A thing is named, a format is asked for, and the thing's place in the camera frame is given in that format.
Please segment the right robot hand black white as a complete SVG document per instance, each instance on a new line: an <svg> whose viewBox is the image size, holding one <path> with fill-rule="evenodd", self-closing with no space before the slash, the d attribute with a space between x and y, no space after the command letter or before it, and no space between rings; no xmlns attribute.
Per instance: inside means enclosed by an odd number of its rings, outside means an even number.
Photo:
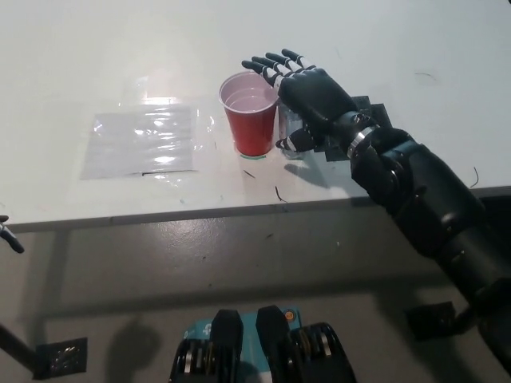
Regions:
<svg viewBox="0 0 511 383"><path fill-rule="evenodd" d="M285 152L308 152L332 139L351 159L355 150L376 128L352 97L322 68L289 49L266 53L242 62L276 92L280 103L298 115L303 126L279 139Z"/></svg>

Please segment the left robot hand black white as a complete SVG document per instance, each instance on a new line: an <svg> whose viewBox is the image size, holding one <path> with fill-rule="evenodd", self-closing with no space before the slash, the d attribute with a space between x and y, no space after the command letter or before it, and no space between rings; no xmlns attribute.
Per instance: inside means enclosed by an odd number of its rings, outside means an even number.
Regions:
<svg viewBox="0 0 511 383"><path fill-rule="evenodd" d="M7 227L6 221L8 219L9 217L7 215L2 215L0 217L0 236L9 244L13 251L18 254L22 254L25 249L17 237L14 235L14 233Z"/></svg>

